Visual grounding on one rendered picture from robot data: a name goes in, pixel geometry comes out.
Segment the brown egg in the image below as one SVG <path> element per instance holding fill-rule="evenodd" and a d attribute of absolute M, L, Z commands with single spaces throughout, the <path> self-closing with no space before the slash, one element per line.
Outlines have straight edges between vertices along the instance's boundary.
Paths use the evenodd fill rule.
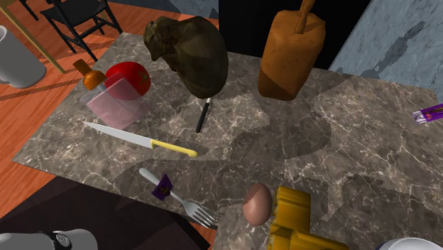
<path fill-rule="evenodd" d="M 244 196 L 242 210 L 249 224 L 261 226 L 266 223 L 273 211 L 273 198 L 267 186 L 253 184 Z"/>

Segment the black pen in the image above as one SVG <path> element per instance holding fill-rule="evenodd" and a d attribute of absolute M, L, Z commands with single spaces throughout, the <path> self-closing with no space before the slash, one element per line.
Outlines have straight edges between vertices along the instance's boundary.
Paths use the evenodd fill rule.
<path fill-rule="evenodd" d="M 206 102 L 204 103 L 204 106 L 203 106 L 203 108 L 202 108 L 202 113 L 200 114 L 199 121 L 198 121 L 198 123 L 197 123 L 197 127 L 196 127 L 196 129 L 195 129 L 195 132 L 196 132 L 196 133 L 199 133 L 199 132 L 201 131 L 201 129 L 202 129 L 202 125 L 203 125 L 203 123 L 204 123 L 204 119 L 205 119 L 205 116 L 206 116 L 207 110 L 208 110 L 208 108 L 209 108 L 210 101 L 211 101 L 211 98 L 208 98 L 208 99 L 206 100 Z"/>

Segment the white round dish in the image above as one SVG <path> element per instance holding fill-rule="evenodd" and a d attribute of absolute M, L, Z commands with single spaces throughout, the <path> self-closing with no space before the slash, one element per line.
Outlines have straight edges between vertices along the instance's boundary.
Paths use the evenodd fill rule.
<path fill-rule="evenodd" d="M 386 241 L 375 250 L 443 250 L 443 247 L 426 239 L 404 237 Z"/>

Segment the yellow ridged block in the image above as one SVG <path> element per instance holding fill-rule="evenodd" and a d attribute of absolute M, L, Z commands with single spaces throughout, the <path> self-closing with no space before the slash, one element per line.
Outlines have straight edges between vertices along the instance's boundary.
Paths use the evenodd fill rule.
<path fill-rule="evenodd" d="M 309 193 L 279 186 L 273 203 L 267 250 L 349 250 L 344 243 L 310 234 Z"/>

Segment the small purple packet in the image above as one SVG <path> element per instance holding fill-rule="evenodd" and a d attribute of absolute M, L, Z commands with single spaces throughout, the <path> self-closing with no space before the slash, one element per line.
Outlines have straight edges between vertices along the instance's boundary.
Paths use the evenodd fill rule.
<path fill-rule="evenodd" d="M 160 182 L 156 185 L 151 194 L 161 201 L 164 201 L 167 196 L 170 196 L 173 190 L 173 184 L 170 182 L 169 177 L 163 174 Z"/>

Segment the black chair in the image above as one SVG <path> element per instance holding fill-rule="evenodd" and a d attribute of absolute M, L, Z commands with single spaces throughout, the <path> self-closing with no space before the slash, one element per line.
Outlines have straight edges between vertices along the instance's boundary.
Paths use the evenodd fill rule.
<path fill-rule="evenodd" d="M 72 46 L 72 44 L 75 44 L 84 49 L 95 62 L 98 59 L 84 42 L 84 39 L 95 31 L 100 31 L 104 35 L 103 26 L 115 28 L 119 33 L 123 32 L 107 0 L 48 0 L 48 2 L 53 6 L 40 11 L 40 13 L 73 53 L 77 52 Z M 78 33 L 75 30 L 76 26 L 89 20 L 94 21 L 91 28 L 83 33 Z"/>
<path fill-rule="evenodd" d="M 30 6 L 26 3 L 27 0 L 19 0 L 20 3 L 23 5 L 23 7 L 28 11 L 28 13 L 36 20 L 39 21 L 39 18 L 36 16 L 36 14 L 33 12 L 33 10 L 30 8 Z"/>

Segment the orange brown bottle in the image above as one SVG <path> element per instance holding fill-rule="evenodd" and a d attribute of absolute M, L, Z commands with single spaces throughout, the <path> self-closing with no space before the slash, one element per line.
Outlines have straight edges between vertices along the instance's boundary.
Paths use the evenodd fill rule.
<path fill-rule="evenodd" d="M 300 10 L 275 15 L 258 74 L 261 96 L 293 100 L 310 75 L 326 36 L 325 21 L 311 12 L 315 1 L 302 0 Z"/>

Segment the purple wrapped bar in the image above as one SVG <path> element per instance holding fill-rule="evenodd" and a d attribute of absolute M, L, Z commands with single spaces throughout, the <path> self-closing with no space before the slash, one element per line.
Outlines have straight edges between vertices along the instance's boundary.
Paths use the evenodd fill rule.
<path fill-rule="evenodd" d="M 443 104 L 421 109 L 411 114 L 417 124 L 443 119 Z"/>

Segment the red tomato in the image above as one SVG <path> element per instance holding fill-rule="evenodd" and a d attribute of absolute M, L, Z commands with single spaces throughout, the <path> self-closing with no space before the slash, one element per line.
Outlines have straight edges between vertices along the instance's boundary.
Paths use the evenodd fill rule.
<path fill-rule="evenodd" d="M 135 100 L 142 97 L 151 86 L 147 70 L 137 62 L 120 62 L 106 72 L 105 87 L 114 98 Z"/>

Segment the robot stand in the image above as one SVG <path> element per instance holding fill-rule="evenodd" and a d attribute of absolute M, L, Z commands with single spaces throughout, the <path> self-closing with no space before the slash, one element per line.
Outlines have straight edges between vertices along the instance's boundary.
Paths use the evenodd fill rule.
<path fill-rule="evenodd" d="M 97 250 L 208 250 L 182 216 L 66 178 L 54 178 L 0 219 L 0 233 L 86 229 Z"/>

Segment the dark olive lumpy figure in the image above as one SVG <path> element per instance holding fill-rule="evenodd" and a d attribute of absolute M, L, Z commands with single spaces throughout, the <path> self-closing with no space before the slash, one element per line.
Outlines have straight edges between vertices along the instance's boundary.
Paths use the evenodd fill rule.
<path fill-rule="evenodd" d="M 224 87 L 229 58 L 221 33 L 207 19 L 161 16 L 147 24 L 143 42 L 151 60 L 164 59 L 194 96 L 210 98 Z"/>

